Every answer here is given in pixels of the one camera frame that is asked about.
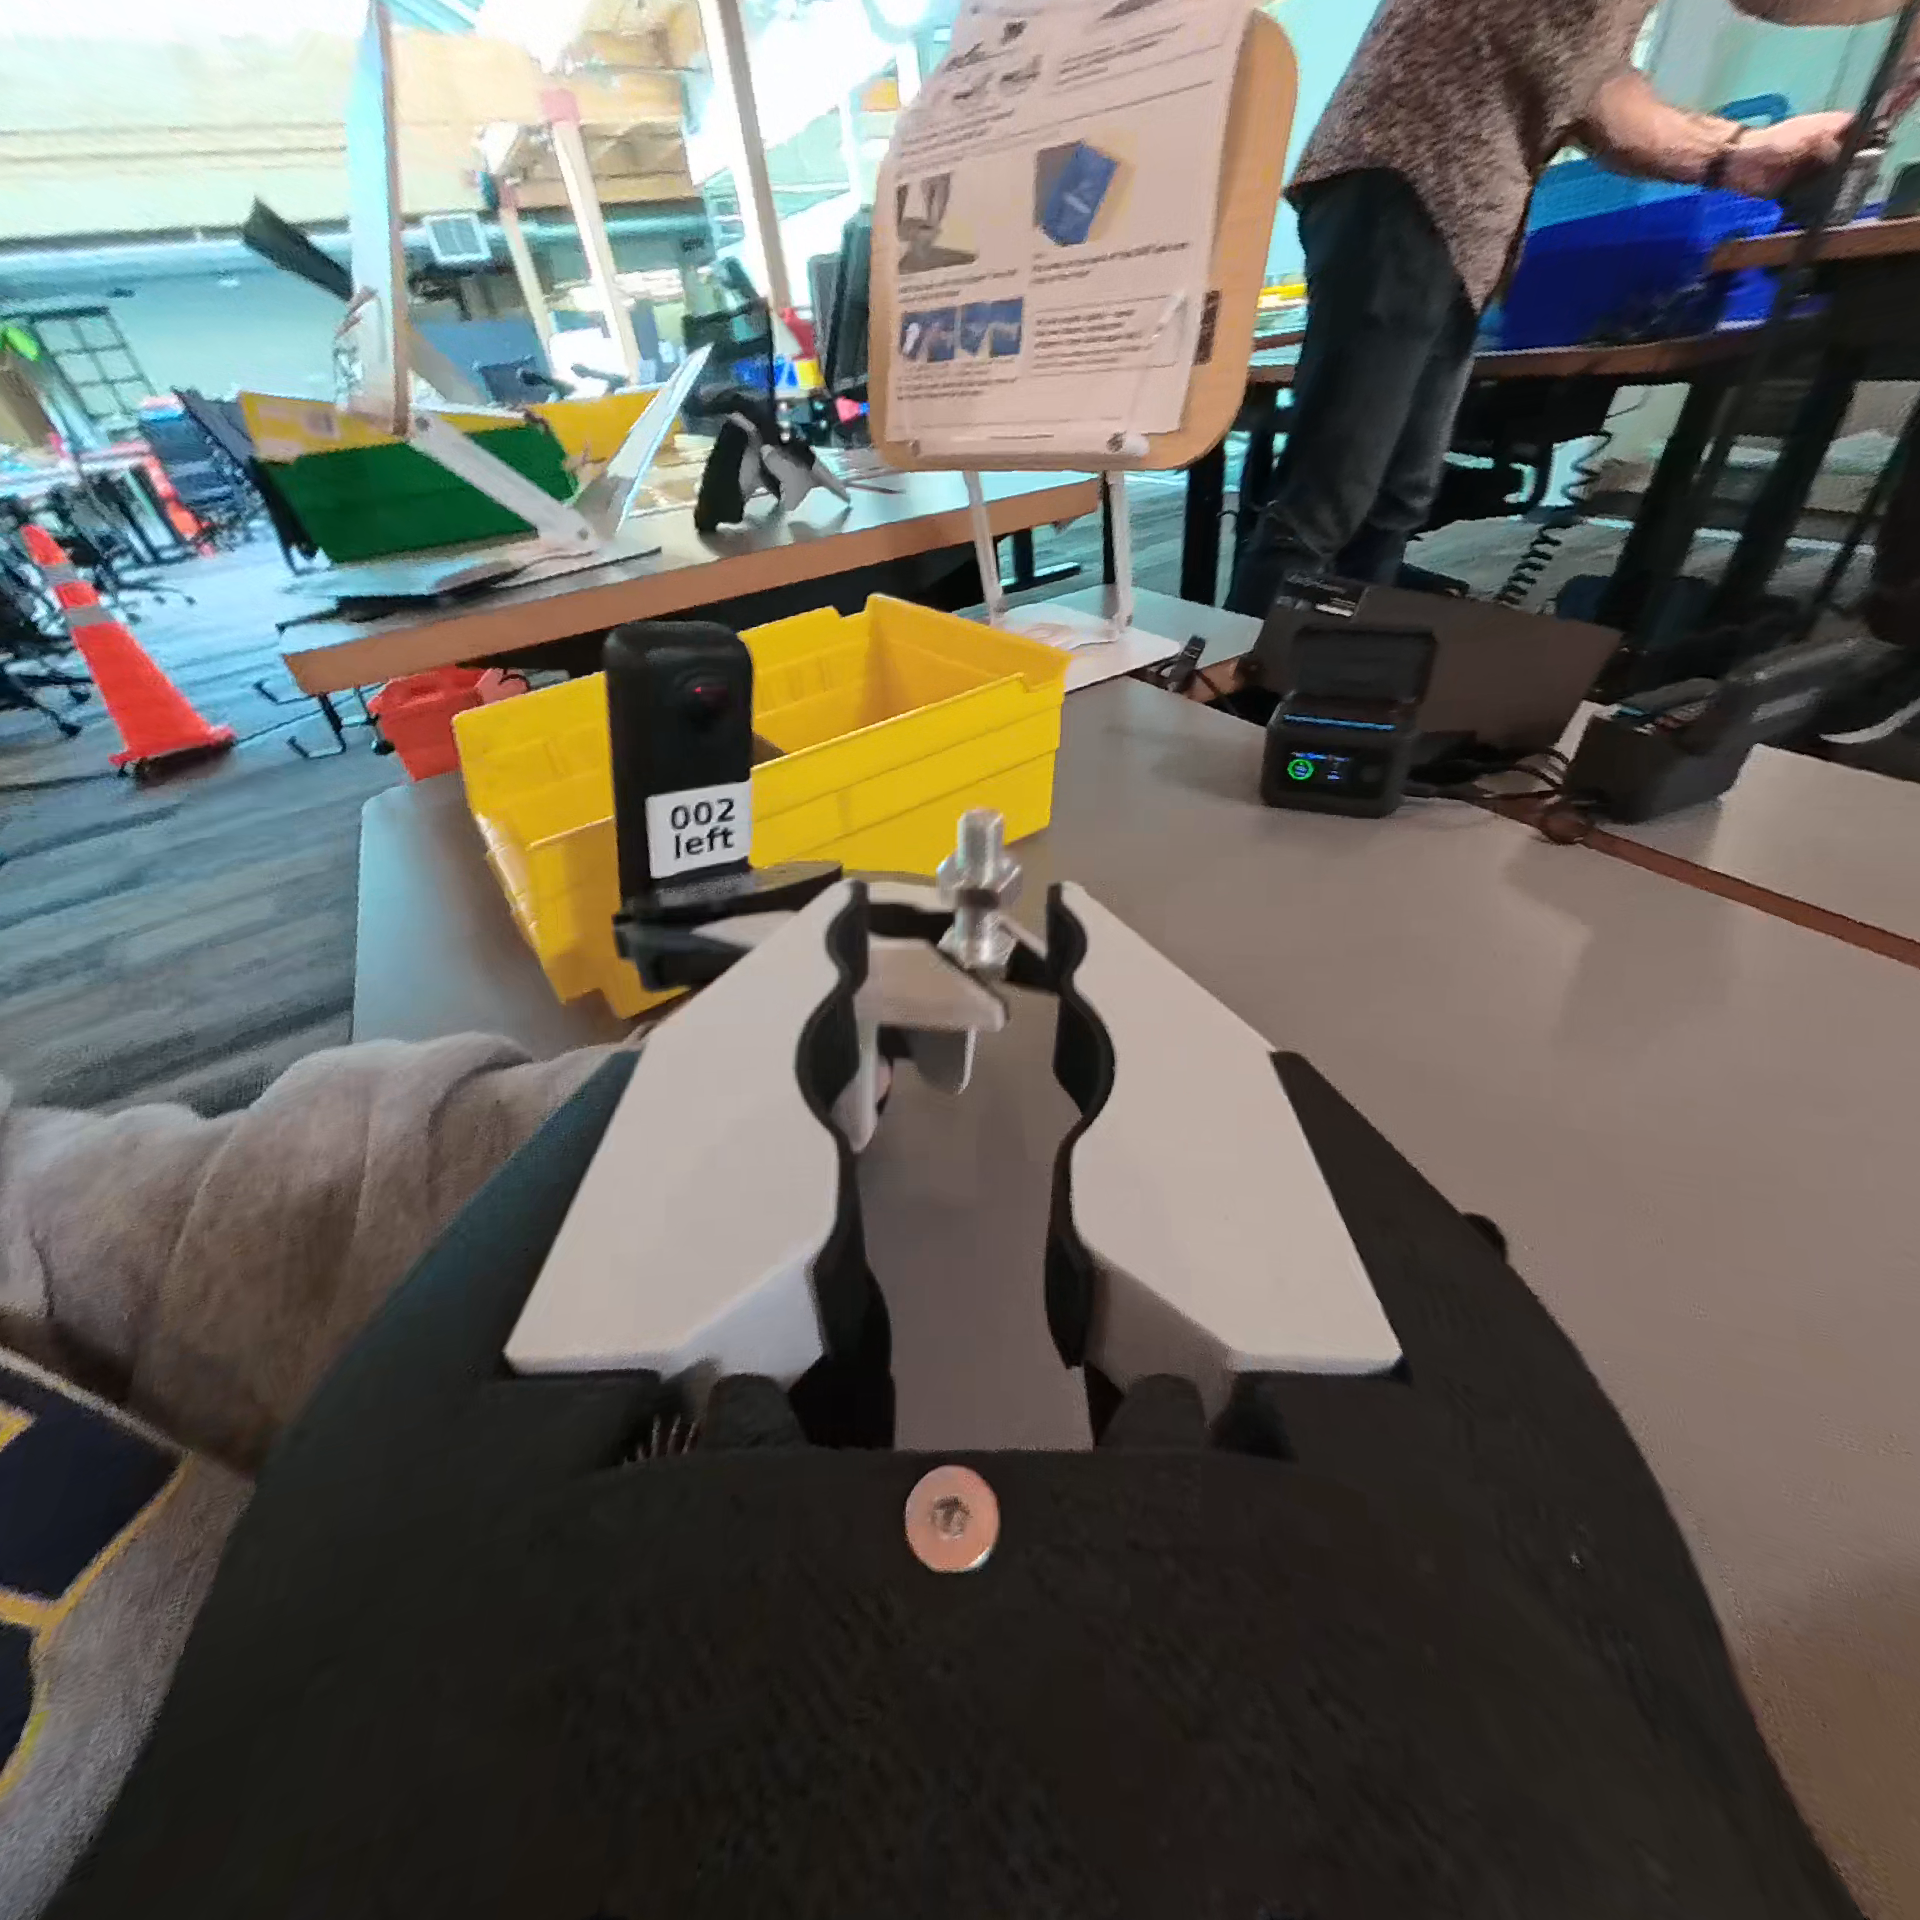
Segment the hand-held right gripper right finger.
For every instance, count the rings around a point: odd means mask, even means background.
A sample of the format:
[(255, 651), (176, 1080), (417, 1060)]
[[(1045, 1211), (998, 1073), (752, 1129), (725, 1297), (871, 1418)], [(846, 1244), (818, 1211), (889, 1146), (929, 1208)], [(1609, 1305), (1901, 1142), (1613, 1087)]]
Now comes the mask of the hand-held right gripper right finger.
[(1099, 904), (1045, 900), (1050, 1078), (1073, 1106), (1045, 1232), (1057, 1358), (1129, 1392), (1400, 1365), (1279, 1051)]

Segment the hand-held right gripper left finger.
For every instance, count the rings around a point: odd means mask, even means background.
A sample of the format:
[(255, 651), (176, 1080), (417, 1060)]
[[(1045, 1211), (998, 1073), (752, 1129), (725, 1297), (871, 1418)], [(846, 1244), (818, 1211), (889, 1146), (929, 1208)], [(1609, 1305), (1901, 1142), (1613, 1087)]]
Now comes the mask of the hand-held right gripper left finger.
[(505, 1338), (518, 1379), (771, 1379), (890, 1402), (852, 1146), (869, 885), (839, 881), (647, 1035)]

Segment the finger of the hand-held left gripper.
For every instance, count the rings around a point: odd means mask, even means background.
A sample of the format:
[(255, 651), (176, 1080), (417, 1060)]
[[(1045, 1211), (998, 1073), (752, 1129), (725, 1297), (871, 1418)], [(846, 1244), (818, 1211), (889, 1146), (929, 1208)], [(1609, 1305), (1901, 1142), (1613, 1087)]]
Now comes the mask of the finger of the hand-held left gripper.
[(871, 938), (861, 1022), (907, 1035), (996, 1035), (1008, 1006), (998, 987), (958, 967), (936, 942)]
[(974, 1080), (975, 1030), (859, 1028), (856, 1072), (833, 1103), (833, 1124), (852, 1152), (864, 1152), (899, 1073), (931, 1089), (960, 1093)]

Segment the silver hex bolt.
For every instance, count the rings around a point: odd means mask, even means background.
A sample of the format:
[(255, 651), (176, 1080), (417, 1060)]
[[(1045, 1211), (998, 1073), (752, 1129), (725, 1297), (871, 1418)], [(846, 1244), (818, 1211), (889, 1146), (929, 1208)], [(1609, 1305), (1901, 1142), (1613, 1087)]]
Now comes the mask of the silver hex bolt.
[[(958, 839), (953, 847), (1005, 847), (1005, 825), (1002, 825), (1002, 813), (996, 813), (994, 805), (974, 805), (958, 818)], [(1017, 900), (1008, 900), (1005, 907), (960, 907), (950, 909), (947, 904), (947, 931), (941, 933), (941, 950), (947, 952), (947, 959), (953, 959), (960, 970), (975, 974), (975, 977), (1002, 977), (1011, 963), (1019, 933), (1017, 925), (1008, 920), (1008, 907)]]

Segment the person's left forearm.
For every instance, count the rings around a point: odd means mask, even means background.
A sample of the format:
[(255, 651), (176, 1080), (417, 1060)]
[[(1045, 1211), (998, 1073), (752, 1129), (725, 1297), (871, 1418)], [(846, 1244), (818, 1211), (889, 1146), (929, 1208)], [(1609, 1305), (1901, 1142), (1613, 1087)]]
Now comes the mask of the person's left forearm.
[(221, 1115), (3, 1084), (3, 1358), (255, 1474), (486, 1177), (638, 1048), (343, 1043)]

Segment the wooden background table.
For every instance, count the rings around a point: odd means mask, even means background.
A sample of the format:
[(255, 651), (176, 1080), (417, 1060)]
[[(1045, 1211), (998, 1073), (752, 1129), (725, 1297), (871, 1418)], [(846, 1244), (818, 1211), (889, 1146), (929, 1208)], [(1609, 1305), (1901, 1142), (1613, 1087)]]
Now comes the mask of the wooden background table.
[(975, 608), (1002, 583), (998, 557), (1021, 563), (1011, 595), (1073, 576), (1032, 569), (1037, 530), (1098, 513), (1091, 474), (986, 474), (991, 545), (974, 545), (960, 474), (879, 474), (848, 498), (812, 493), (795, 514), (759, 510), (745, 524), (703, 536), (690, 505), (641, 520), (641, 552), (486, 595), (328, 619), (280, 637), (279, 656), (303, 694), (332, 694), (412, 671), (482, 663), (564, 667), (596, 651), (612, 628), (650, 618), (740, 618), (856, 609), (869, 595)]

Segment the yellow plastic bin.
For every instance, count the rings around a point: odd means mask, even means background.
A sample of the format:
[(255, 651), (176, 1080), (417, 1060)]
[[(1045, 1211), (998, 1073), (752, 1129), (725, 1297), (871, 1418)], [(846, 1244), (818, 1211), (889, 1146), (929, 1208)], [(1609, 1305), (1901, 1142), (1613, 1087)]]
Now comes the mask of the yellow plastic bin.
[[(889, 595), (745, 629), (753, 730), (753, 864), (833, 859), (931, 879), (958, 818), (986, 805), (1019, 841), (1050, 818), (1067, 651)], [(605, 680), (572, 680), (455, 719), (467, 810), (524, 941), (562, 1001), (641, 1017), (617, 952), (617, 830)]]

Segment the red plastic bin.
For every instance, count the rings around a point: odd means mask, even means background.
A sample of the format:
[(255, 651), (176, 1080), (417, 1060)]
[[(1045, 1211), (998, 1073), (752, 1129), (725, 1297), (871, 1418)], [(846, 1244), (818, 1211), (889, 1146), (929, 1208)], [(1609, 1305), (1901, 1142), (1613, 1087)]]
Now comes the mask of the red plastic bin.
[(379, 743), (397, 758), (406, 777), (432, 779), (461, 767), (455, 721), (463, 711), (525, 690), (525, 674), (513, 670), (447, 667), (384, 683), (366, 708)]

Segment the spare hand-held gripper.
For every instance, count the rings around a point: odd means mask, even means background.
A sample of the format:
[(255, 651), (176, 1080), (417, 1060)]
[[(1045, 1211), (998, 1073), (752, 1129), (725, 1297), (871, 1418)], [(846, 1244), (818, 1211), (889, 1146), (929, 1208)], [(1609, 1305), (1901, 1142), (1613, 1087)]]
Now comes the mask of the spare hand-held gripper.
[(842, 505), (852, 503), (848, 483), (799, 433), (790, 433), (774, 410), (753, 410), (740, 400), (716, 429), (691, 503), (691, 530), (700, 536), (737, 530), (759, 497), (774, 498), (781, 513), (796, 513), (818, 493)]

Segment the green and yellow bins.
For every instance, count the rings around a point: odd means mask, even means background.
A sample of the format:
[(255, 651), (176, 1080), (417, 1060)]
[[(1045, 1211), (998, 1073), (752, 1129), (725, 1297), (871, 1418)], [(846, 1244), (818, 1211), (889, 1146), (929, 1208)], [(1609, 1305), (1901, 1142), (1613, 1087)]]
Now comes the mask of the green and yellow bins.
[[(655, 389), (553, 398), (524, 410), (447, 410), (447, 425), (525, 483), (572, 503), (617, 452)], [(529, 524), (417, 447), (319, 398), (239, 395), (261, 485), (328, 560), (377, 560), (474, 542), (525, 537)]]

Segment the orange traffic cone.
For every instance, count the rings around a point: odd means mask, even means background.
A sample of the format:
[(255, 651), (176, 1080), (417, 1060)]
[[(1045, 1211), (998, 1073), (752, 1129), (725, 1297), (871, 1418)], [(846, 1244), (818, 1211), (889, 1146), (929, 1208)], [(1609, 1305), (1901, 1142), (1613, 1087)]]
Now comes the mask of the orange traffic cone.
[(122, 618), (109, 609), (100, 591), (79, 575), (65, 545), (35, 523), (22, 523), (21, 537), (43, 587), (59, 605), (70, 641), (119, 730), (110, 767), (132, 779), (153, 779), (176, 767), (231, 755), (236, 730), (199, 716)]

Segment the black laptop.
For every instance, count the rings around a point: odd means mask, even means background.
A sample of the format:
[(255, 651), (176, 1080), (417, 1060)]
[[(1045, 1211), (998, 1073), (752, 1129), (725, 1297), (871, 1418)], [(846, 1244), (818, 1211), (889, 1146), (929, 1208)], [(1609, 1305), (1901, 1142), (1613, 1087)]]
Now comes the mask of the black laptop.
[(1344, 670), (1341, 698), (1365, 719), (1386, 708), (1377, 641), (1400, 632), (1433, 641), (1433, 663), (1410, 716), (1418, 779), (1496, 770), (1550, 751), (1623, 650), (1623, 632), (1596, 619), (1393, 583), (1291, 582), (1240, 656), (1239, 685), (1259, 716), (1282, 702), (1306, 716), (1333, 716), (1306, 698), (1310, 671), (1298, 667), (1298, 651), (1359, 651), (1363, 663)]

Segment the black desktop device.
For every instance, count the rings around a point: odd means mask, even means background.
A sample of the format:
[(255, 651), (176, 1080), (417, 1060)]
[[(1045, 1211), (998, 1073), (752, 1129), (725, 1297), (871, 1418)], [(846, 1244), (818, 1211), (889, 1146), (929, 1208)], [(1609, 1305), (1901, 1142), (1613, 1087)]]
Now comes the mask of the black desktop device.
[(1652, 821), (1721, 799), (1758, 748), (1874, 730), (1915, 705), (1915, 667), (1679, 683), (1593, 716), (1566, 758), (1561, 793), (1596, 821)]

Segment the instruction sheet on stand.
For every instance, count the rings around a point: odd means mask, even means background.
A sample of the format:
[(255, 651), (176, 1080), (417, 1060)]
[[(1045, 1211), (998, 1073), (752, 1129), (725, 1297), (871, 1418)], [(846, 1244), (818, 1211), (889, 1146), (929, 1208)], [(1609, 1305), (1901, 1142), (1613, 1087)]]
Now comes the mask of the instruction sheet on stand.
[[(1127, 478), (1231, 429), (1300, 66), (1257, 2), (968, 2), (879, 168), (869, 427), (960, 474), (986, 619), (1067, 690), (1179, 651), (1135, 614)], [(1109, 609), (1008, 609), (986, 474), (1091, 474)]]

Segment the wooden side table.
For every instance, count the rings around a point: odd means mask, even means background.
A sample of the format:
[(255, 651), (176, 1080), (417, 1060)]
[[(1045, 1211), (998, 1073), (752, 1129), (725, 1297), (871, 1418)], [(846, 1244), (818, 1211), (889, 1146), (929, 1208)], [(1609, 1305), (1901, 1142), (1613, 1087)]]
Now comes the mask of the wooden side table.
[[(1428, 513), (1441, 530), (1455, 520), (1500, 520), (1545, 503), (1561, 442), (1596, 436), (1619, 389), (1693, 384), (1694, 374), (1737, 364), (1753, 353), (1764, 315), (1676, 330), (1698, 321), (1707, 296), (1729, 293), (1737, 273), (1707, 273), (1652, 311), (1656, 330), (1613, 333), (1596, 341), (1548, 349), (1483, 349), (1468, 371), (1450, 465)], [(1247, 436), (1233, 510), (1192, 510), (1183, 547), (1187, 582), (1202, 582), (1202, 536), (1233, 530), (1245, 552), (1275, 474), (1277, 440), (1291, 427), (1291, 389), (1306, 323), (1253, 340), (1233, 433)]]

